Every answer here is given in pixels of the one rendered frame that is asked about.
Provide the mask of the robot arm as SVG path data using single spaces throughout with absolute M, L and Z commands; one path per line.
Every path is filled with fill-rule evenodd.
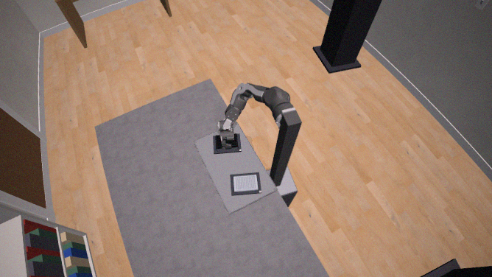
M 296 111 L 290 102 L 290 95 L 281 88 L 277 86 L 268 88 L 251 83 L 240 83 L 232 94 L 229 106 L 225 109 L 225 119 L 218 122 L 217 126 L 220 131 L 231 130 L 231 123 L 238 119 L 247 101 L 253 97 L 255 101 L 264 103 L 272 111 L 273 118 L 279 129 L 282 114 Z

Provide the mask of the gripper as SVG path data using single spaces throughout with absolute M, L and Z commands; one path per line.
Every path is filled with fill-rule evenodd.
M 223 150 L 224 149 L 232 149 L 231 144 L 226 144 L 226 141 L 233 141 L 234 140 L 234 132 L 233 132 L 233 124 L 230 125 L 231 130 L 229 131 L 220 131 L 219 129 L 219 136 L 220 136 L 220 141 L 222 142 Z M 225 141 L 226 140 L 226 141 Z

